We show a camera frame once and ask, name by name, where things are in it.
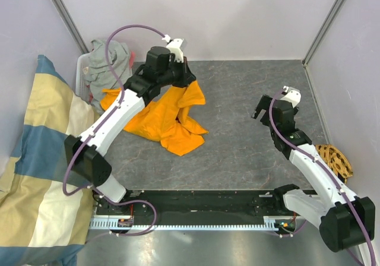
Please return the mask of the orange t shirt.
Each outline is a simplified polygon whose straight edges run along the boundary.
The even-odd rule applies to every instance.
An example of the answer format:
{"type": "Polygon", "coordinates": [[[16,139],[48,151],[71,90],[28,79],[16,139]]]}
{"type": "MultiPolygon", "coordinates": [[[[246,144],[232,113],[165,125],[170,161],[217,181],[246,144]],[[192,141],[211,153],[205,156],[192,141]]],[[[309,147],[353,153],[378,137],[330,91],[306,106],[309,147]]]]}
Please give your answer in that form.
{"type": "Polygon", "coordinates": [[[158,101],[152,101],[135,115],[123,130],[159,142],[167,151],[183,156],[205,143],[203,135],[208,131],[189,116],[193,106],[205,104],[197,81],[184,88],[171,86],[158,101]]]}

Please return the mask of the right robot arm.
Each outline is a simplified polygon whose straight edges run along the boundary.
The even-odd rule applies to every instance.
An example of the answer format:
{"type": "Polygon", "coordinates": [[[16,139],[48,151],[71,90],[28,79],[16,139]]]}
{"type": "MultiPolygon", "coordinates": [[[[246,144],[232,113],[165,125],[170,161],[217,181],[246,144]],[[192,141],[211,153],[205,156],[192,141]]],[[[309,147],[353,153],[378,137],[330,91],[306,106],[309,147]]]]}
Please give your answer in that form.
{"type": "Polygon", "coordinates": [[[319,230],[322,240],[333,252],[363,243],[375,236],[375,204],[369,197],[359,197],[327,166],[310,138],[295,126],[300,98],[282,92],[276,100],[263,95],[252,115],[269,127],[275,148],[308,180],[319,196],[312,198],[296,185],[276,189],[272,199],[277,214],[289,211],[301,215],[319,230]]]}

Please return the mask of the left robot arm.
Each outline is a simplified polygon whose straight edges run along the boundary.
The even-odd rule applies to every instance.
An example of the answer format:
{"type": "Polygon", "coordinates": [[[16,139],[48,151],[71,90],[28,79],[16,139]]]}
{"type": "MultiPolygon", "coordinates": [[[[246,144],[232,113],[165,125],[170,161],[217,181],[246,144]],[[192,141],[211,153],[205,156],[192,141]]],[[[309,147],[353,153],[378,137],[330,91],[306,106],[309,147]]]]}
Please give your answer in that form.
{"type": "Polygon", "coordinates": [[[83,177],[88,187],[110,200],[109,206],[116,214],[128,212],[128,191],[112,175],[105,154],[125,125],[160,94],[162,87],[184,88],[195,79],[177,39],[165,47],[152,47],[145,63],[127,79],[107,111],[79,137],[66,138],[67,171],[83,177]]]}

